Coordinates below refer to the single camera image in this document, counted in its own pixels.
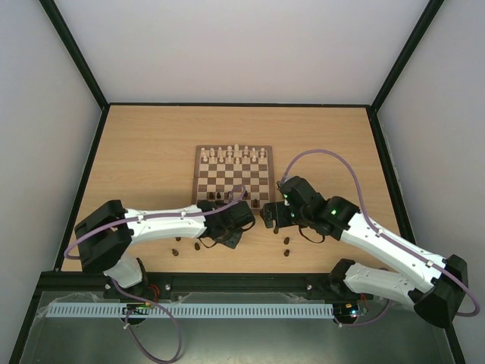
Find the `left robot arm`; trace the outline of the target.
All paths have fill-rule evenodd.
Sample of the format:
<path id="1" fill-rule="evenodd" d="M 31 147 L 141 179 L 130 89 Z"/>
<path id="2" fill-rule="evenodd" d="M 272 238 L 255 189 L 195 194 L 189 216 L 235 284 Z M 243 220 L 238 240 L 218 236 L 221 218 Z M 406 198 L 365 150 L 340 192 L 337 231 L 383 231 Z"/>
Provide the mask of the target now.
<path id="1" fill-rule="evenodd" d="M 245 201 L 225 206 L 202 200 L 181 209 L 146 211 L 126 209 L 120 200 L 111 200 L 84 218 L 75 228 L 79 255 L 67 250 L 64 257 L 79 259 L 82 272 L 113 278 L 122 288 L 144 279 L 142 263 L 130 256 L 130 246 L 171 238 L 208 238 L 216 244 L 236 248 L 243 233 L 255 224 Z"/>

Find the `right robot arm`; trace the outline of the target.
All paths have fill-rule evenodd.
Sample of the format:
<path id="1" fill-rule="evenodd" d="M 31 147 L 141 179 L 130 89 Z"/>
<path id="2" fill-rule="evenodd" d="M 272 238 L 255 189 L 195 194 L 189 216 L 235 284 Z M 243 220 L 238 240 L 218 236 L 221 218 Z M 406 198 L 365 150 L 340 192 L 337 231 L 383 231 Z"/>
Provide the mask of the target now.
<path id="1" fill-rule="evenodd" d="M 279 191 L 283 201 L 266 203 L 260 211 L 267 228 L 310 228 L 323 238 L 355 246 L 389 266 L 382 270 L 352 259 L 339 260 L 328 275 L 328 286 L 337 296 L 369 293 L 413 308 L 438 328 L 452 324 L 468 286 L 464 259 L 457 255 L 444 258 L 420 249 L 347 199 L 325 199 L 304 178 L 290 178 Z"/>

